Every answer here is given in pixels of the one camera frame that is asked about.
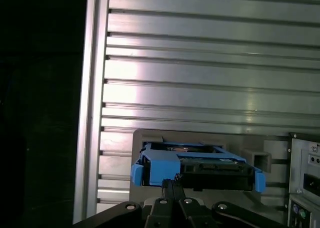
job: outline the screw head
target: screw head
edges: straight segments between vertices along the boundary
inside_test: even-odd
[[[187,204],[191,204],[191,203],[192,203],[192,199],[185,199],[184,201],[185,201],[185,203],[187,203]]]
[[[226,206],[225,204],[220,204],[218,205],[219,209],[228,209],[228,206]]]
[[[132,205],[132,204],[129,204],[129,205],[127,205],[127,206],[126,206],[126,208],[127,208],[127,209],[134,209],[134,208],[135,208],[135,206],[134,206],[134,205]]]

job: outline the green port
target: green port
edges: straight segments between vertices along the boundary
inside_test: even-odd
[[[306,218],[306,212],[305,212],[303,209],[300,210],[300,215],[301,215],[301,217],[302,217],[303,219]]]

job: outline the black background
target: black background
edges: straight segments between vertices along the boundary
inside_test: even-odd
[[[86,2],[0,0],[2,222],[72,223]]]

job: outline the rectangular opening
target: rectangular opening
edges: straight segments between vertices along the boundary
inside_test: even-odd
[[[255,155],[254,156],[254,167],[261,169],[262,171],[268,172],[268,155]]]

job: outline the blue drive tray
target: blue drive tray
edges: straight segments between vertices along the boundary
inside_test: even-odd
[[[203,152],[202,149],[211,149],[210,152]],[[149,163],[146,171],[144,160]],[[192,160],[192,163],[202,164],[231,164],[245,163],[253,169],[254,188],[257,192],[263,192],[266,188],[266,178],[263,172],[251,165],[248,165],[242,157],[234,155],[219,146],[203,145],[200,143],[176,143],[176,142],[147,142],[144,144],[139,159],[131,167],[131,180],[137,185],[143,184],[145,172],[148,174],[148,185],[161,186],[164,179],[175,179],[181,173],[182,162]]]

